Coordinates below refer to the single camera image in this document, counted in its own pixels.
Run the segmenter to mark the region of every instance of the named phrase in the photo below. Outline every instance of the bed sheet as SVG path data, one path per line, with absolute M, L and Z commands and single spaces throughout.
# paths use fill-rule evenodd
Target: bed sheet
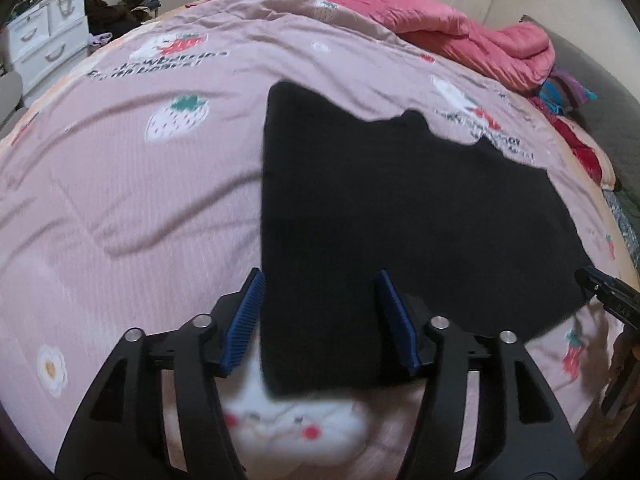
M 215 0 L 145 27 L 48 92 L 0 159 L 0 364 L 15 378 L 0 383 L 0 400 L 47 465 L 127 328 L 172 330 L 259 265 L 262 124 L 268 89 L 283 78 L 365 120 L 416 108 L 436 135 L 485 136 L 545 168 L 594 264 L 638 287 L 600 189 L 544 117 L 499 83 L 324 0 Z M 163 122 L 177 111 L 180 121 Z M 620 329 L 593 302 L 527 345 L 574 429 L 606 382 Z M 395 477 L 424 383 L 273 399 L 256 347 L 218 382 L 252 478 Z M 169 401 L 165 417 L 179 464 Z M 465 425 L 460 467 L 473 432 Z

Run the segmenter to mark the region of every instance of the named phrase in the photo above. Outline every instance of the pink bed sheet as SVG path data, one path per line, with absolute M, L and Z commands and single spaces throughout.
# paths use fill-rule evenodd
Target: pink bed sheet
M 328 0 L 384 25 L 405 41 L 526 92 L 548 77 L 556 53 L 544 30 L 518 23 L 489 30 L 434 0 Z

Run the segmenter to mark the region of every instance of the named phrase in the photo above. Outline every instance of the red garment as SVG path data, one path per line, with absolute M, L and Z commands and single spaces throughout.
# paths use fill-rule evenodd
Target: red garment
M 598 186 L 600 186 L 602 183 L 602 168 L 600 167 L 600 161 L 593 149 L 578 139 L 574 131 L 564 121 L 560 120 L 558 116 L 553 115 L 542 99 L 537 96 L 530 97 L 529 102 L 545 115 L 548 121 L 569 145 L 571 151 L 580 161 L 588 175 L 596 184 L 598 184 Z

